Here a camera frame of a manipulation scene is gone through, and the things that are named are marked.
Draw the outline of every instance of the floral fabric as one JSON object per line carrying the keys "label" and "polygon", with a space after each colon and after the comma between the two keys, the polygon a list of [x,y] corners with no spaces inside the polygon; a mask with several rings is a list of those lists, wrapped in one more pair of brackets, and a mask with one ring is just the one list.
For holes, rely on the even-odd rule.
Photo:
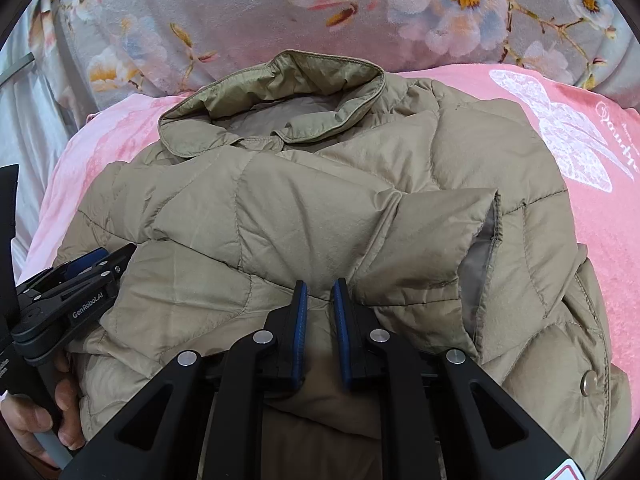
{"label": "floral fabric", "polygon": [[392,72],[516,64],[640,106],[640,45],[612,0],[40,0],[30,46],[77,120],[87,89],[98,108],[197,90],[283,48]]}

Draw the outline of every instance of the pink towel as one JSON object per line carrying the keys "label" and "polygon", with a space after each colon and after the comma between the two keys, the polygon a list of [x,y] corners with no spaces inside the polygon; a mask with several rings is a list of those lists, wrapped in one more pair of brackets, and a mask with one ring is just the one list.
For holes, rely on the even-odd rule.
{"label": "pink towel", "polygon": [[[434,78],[479,99],[504,98],[522,106],[569,189],[578,241],[589,246],[607,304],[612,360],[629,375],[635,423],[640,418],[640,115],[518,67],[450,65],[402,75]],[[95,176],[107,163],[128,162],[158,140],[158,117],[181,99],[132,95],[69,142],[47,188],[21,281],[50,266]]]}

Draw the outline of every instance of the blue rubber pad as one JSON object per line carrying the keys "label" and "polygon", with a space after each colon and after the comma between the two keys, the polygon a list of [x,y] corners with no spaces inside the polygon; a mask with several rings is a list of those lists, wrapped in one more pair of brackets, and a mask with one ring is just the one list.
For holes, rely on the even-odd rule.
{"label": "blue rubber pad", "polygon": [[83,270],[88,269],[89,267],[93,267],[96,263],[98,263],[100,260],[103,260],[107,256],[109,256],[109,251],[100,247],[95,251],[91,251],[84,256],[76,258],[66,268],[64,275],[65,280],[70,280],[71,278],[76,277]]}
{"label": "blue rubber pad", "polygon": [[342,376],[342,384],[349,390],[351,388],[351,347],[349,345],[347,320],[338,281],[334,283],[334,307],[335,327],[338,333],[338,352],[340,354],[340,374]]}
{"label": "blue rubber pad", "polygon": [[292,378],[296,388],[302,385],[304,355],[305,355],[305,333],[306,333],[306,308],[307,308],[307,288],[306,283],[302,284],[300,290],[300,301],[298,302],[298,312],[296,315],[296,331],[293,336],[293,366]]}

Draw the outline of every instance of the white sticker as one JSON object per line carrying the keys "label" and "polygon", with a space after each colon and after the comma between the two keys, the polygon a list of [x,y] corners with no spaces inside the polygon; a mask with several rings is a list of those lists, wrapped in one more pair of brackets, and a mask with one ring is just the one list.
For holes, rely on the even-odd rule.
{"label": "white sticker", "polygon": [[569,458],[545,480],[584,480],[584,476],[580,473],[575,462]]}

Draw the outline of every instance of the human hand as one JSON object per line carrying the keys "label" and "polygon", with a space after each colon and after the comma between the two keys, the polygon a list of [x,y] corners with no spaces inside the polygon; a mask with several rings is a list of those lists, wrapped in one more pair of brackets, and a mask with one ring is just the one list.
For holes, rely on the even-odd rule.
{"label": "human hand", "polygon": [[[66,356],[60,352],[54,358],[58,371],[65,374],[56,385],[56,404],[62,410],[62,423],[58,431],[60,442],[70,450],[84,446],[85,440],[80,425],[80,407],[78,403],[78,382],[69,373],[69,363]],[[34,433],[44,433],[53,426],[49,412],[23,397],[7,396],[0,402],[0,412],[9,429],[14,434],[20,447],[30,455],[42,460],[52,467],[57,467],[51,457],[33,436]]]}

